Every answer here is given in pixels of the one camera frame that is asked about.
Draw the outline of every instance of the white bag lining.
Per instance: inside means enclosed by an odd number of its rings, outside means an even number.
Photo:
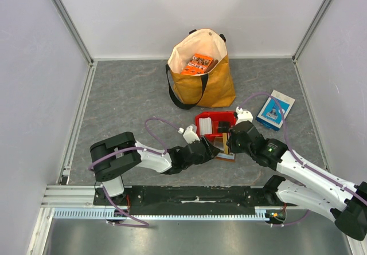
[[[174,73],[181,73],[194,54],[213,57],[220,62],[227,55],[224,40],[210,29],[201,29],[187,36],[177,44],[168,59],[168,65]]]

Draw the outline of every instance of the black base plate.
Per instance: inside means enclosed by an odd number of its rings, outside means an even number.
[[[126,206],[126,196],[134,215],[238,215],[253,214],[255,206],[284,205],[278,199],[269,202],[261,188],[251,186],[133,186],[112,200]],[[197,199],[212,202],[185,202]],[[93,204],[110,205],[101,188]]]

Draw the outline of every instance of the yellow tote bag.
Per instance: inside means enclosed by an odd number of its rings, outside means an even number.
[[[202,75],[181,74],[196,53],[213,57],[218,60],[218,64]],[[174,81],[174,91],[169,82],[168,71]],[[166,65],[166,74],[170,97],[181,109],[191,109],[195,105],[208,108],[228,107],[236,97],[225,37],[210,29],[193,30],[173,48]]]

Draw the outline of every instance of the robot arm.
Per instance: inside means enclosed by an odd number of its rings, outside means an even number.
[[[157,150],[143,145],[131,132],[125,132],[93,144],[90,148],[94,164],[89,168],[110,197],[124,193],[121,175],[133,167],[144,167],[162,174],[177,174],[193,164],[213,159],[220,150],[205,137],[199,138],[194,125],[180,130],[188,143],[185,147]]]
[[[237,123],[230,130],[227,145],[233,153],[244,152],[264,167],[290,176],[304,186],[273,176],[267,183],[268,195],[276,195],[285,203],[310,209],[332,220],[346,235],[363,240],[367,233],[367,206],[345,188],[367,198],[367,183],[359,186],[338,178],[305,160],[295,160],[287,145],[277,139],[265,139],[250,121]],[[342,188],[332,181],[343,185]]]

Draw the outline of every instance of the orange box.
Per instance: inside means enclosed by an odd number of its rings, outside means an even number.
[[[203,56],[202,54],[196,53],[187,66],[183,69],[181,74],[191,76],[194,76],[195,74],[203,74],[212,62],[213,57]]]

